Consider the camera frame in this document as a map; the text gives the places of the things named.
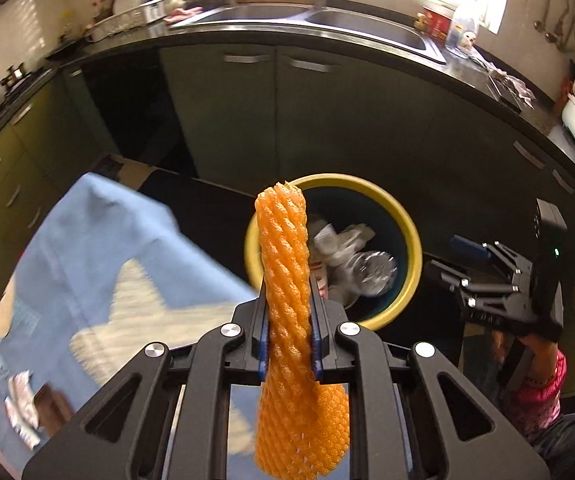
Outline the white paper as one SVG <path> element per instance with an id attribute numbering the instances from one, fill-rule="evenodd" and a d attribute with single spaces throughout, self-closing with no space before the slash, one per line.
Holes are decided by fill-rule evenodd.
<path id="1" fill-rule="evenodd" d="M 375 237 L 373 229 L 365 223 L 351 224 L 337 232 L 330 222 L 320 217 L 309 221 L 307 230 L 310 260 L 326 266 L 342 266 Z"/>

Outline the blue star tablecloth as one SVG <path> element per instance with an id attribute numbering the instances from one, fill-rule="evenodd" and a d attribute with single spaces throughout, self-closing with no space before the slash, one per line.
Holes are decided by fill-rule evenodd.
<path id="1" fill-rule="evenodd" d="M 33 236 L 0 301 L 0 453 L 22 470 L 48 440 L 21 437 L 9 382 L 50 386 L 81 408 L 153 341 L 192 344 L 256 296 L 181 234 L 169 208 L 85 174 Z"/>

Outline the white dish rack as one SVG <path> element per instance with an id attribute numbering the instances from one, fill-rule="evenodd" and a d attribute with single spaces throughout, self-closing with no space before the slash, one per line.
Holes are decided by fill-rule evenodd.
<path id="1" fill-rule="evenodd" d="M 92 26 L 84 37 L 90 44 L 94 44 L 122 32 L 159 22 L 172 8 L 171 2 L 180 3 L 183 6 L 186 0 L 146 1 L 124 12 L 105 18 L 105 20 Z"/>

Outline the aluminium foil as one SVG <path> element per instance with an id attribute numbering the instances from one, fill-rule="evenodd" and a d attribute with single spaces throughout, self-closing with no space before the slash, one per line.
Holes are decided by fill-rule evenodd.
<path id="1" fill-rule="evenodd" d="M 388 252 L 358 252 L 346 264 L 350 289 L 360 296 L 377 297 L 393 286 L 398 273 L 396 259 Z"/>

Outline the orange foam fruit net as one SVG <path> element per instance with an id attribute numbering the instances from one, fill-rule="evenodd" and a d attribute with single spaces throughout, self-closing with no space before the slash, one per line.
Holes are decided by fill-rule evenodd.
<path id="1" fill-rule="evenodd" d="M 276 479 L 318 479 L 349 447 L 349 401 L 312 367 L 306 200 L 277 183 L 255 202 L 269 313 L 269 361 L 257 413 L 255 462 Z"/>

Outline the dark bin with yellow rim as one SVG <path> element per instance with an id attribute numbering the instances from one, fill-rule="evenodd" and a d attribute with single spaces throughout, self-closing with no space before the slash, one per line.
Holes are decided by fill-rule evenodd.
<path id="1" fill-rule="evenodd" d="M 303 191 L 310 218 L 319 216 L 335 228 L 365 223 L 375 232 L 367 248 L 395 258 L 393 287 L 380 297 L 361 297 L 348 309 L 348 317 L 369 330 L 393 322 L 417 291 L 423 266 L 420 235 L 410 214 L 380 186 L 348 174 L 311 174 L 293 184 Z"/>

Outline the steel double sink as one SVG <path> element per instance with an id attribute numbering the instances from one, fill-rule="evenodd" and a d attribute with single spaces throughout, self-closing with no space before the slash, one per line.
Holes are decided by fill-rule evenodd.
<path id="1" fill-rule="evenodd" d="M 338 32 L 386 44 L 429 62 L 445 65 L 434 41 L 411 27 L 376 16 L 336 8 L 316 8 L 292 3 L 251 3 L 210 10 L 175 24 L 172 29 L 209 24 L 298 26 L 316 32 Z"/>

